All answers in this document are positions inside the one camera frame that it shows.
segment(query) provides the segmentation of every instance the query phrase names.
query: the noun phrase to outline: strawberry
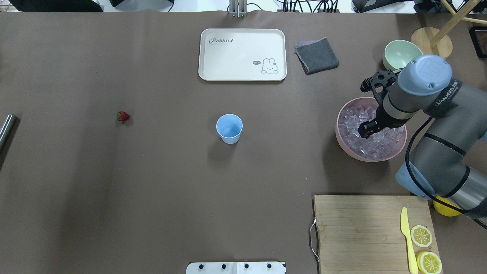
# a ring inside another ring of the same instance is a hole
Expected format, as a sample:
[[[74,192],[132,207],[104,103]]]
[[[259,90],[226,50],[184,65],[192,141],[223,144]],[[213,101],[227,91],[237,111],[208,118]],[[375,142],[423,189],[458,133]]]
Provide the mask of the strawberry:
[[[117,113],[117,119],[119,121],[122,121],[123,122],[123,121],[128,120],[129,118],[130,118],[130,115],[127,114],[125,111],[120,111],[120,112]]]

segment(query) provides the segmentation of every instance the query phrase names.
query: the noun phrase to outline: black cable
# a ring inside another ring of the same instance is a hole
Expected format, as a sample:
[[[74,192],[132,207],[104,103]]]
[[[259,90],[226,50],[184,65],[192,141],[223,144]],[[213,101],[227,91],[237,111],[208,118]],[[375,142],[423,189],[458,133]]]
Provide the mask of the black cable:
[[[461,8],[463,8],[463,6],[465,6],[465,3],[467,3],[467,1],[463,1],[463,3],[461,3],[457,9],[455,9],[455,12],[458,12]]]
[[[303,12],[303,7],[301,6],[301,1],[298,1],[298,0],[294,1],[293,11],[296,12],[296,4],[297,3],[299,3],[299,5],[300,5],[301,12]]]
[[[311,8],[311,4],[308,0],[306,0],[306,3],[308,4],[308,7],[309,7],[309,12],[313,12],[313,9]]]
[[[433,201],[441,204],[441,205],[444,205],[450,209],[453,209],[453,210],[456,210],[462,214],[465,214],[467,213],[468,211],[467,210],[464,210],[464,209],[460,209],[460,208],[457,208],[455,206],[452,206],[450,204],[447,204],[443,201],[440,201],[438,200],[436,197],[434,197],[431,193],[429,193],[425,188],[423,188],[423,186],[421,184],[419,184],[418,180],[416,179],[416,177],[414,176],[414,174],[412,173],[412,169],[411,169],[411,164],[409,162],[409,153],[411,152],[411,147],[412,147],[412,143],[414,142],[414,139],[416,139],[416,136],[418,136],[418,134],[431,122],[432,118],[429,117],[428,120],[426,120],[426,122],[421,125],[418,130],[412,135],[411,137],[411,140],[409,141],[409,145],[406,149],[406,156],[405,156],[405,161],[406,161],[406,168],[408,169],[408,173],[409,173],[409,176],[411,176],[411,179],[412,181],[416,184],[416,186],[424,193],[426,194],[429,198],[431,198]],[[478,225],[480,225],[481,227],[483,227],[484,229],[487,230],[487,225],[485,225],[484,223],[482,223],[481,221],[479,220],[473,220],[475,221]]]
[[[487,225],[485,225],[485,224],[484,224],[484,223],[482,223],[481,221],[479,221],[479,220],[473,220],[473,221],[474,221],[474,222],[476,222],[476,223],[477,223],[479,226],[481,226],[481,227],[483,227],[483,228],[487,229]]]
[[[321,2],[323,4],[323,12],[325,12],[327,9],[328,9],[328,2],[325,0],[323,0],[323,2]]]
[[[259,5],[257,5],[256,3],[249,3],[249,4],[247,4],[247,6],[248,6],[248,5],[256,5],[258,8],[260,8],[261,10],[263,10],[263,9],[262,9],[261,7],[259,7]]]
[[[333,0],[329,0],[331,2],[330,6],[326,9],[326,12],[333,12],[333,5],[335,4],[335,2],[333,2]]]
[[[315,7],[315,9],[313,10],[313,12],[315,12],[316,10],[318,10],[318,12],[319,12],[319,7],[320,7],[320,6],[321,6],[321,4],[323,4],[323,3],[324,3],[324,2],[323,2],[323,0],[320,0],[320,1],[319,1],[319,4],[318,4],[318,5],[316,5],[316,7]]]

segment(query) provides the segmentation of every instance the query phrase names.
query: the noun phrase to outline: wooden stool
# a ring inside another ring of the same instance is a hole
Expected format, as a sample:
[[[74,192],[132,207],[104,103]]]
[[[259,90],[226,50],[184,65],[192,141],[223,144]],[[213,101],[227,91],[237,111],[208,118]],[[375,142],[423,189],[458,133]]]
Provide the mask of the wooden stool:
[[[485,20],[466,18],[465,16],[480,2],[481,0],[468,0],[468,2],[456,13],[448,4],[447,0],[441,0],[443,5],[453,14],[453,17],[445,26],[439,30],[437,28],[425,27],[416,30],[411,36],[411,42],[418,46],[423,54],[436,54],[443,58],[448,58],[453,51],[453,44],[447,33],[454,28],[461,20],[487,24]]]

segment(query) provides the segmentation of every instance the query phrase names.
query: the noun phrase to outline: bowl of ice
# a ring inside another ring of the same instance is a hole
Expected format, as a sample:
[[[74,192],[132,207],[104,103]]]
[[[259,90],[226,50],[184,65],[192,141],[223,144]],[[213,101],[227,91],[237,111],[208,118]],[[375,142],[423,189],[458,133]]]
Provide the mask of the bowl of ice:
[[[335,126],[340,147],[351,157],[365,162],[386,161],[397,156],[406,145],[406,126],[385,128],[368,139],[360,137],[358,126],[375,118],[379,107],[372,97],[355,98],[340,110]]]

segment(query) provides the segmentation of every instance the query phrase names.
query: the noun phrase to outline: lemon slice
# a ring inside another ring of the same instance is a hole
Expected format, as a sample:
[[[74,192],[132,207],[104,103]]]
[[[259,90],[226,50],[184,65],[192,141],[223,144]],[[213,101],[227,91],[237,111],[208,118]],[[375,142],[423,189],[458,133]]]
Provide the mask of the lemon slice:
[[[411,239],[419,247],[428,247],[433,242],[433,235],[427,227],[416,225],[411,228]]]
[[[440,257],[433,252],[422,251],[418,254],[418,268],[424,274],[440,274],[441,261]]]

